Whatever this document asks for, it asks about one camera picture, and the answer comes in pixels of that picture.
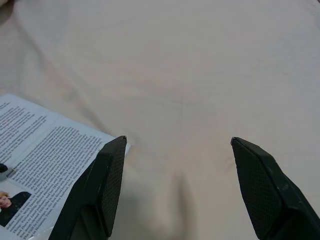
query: paper page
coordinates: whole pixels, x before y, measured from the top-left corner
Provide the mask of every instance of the paper page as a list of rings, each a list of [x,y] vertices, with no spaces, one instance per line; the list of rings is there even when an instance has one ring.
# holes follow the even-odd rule
[[[0,97],[0,238],[25,240],[54,226],[67,196],[114,139],[11,94]]]

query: beige cloth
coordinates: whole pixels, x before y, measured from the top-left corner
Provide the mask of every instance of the beige cloth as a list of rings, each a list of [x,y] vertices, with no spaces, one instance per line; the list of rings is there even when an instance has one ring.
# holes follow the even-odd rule
[[[112,240],[257,239],[230,140],[320,214],[316,0],[20,0],[0,89],[133,145]]]

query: tablecloth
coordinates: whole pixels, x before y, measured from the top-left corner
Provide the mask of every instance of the tablecloth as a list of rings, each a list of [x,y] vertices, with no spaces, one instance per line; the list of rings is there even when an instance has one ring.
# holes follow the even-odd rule
[[[112,240],[257,239],[232,136],[271,153],[320,214],[318,1],[11,5],[0,93],[132,144]]]

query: photograph of woman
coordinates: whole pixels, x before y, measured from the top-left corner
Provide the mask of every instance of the photograph of woman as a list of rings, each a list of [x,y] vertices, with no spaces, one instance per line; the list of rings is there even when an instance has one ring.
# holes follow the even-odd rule
[[[26,191],[19,192],[13,197],[5,191],[0,191],[0,225],[5,227],[30,196],[31,194]]]

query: blonde hair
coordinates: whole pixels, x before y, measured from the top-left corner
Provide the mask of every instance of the blonde hair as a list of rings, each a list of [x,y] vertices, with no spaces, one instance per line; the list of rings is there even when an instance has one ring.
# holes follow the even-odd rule
[[[5,191],[0,191],[0,197],[2,197],[2,196],[9,197],[9,193],[7,193]]]

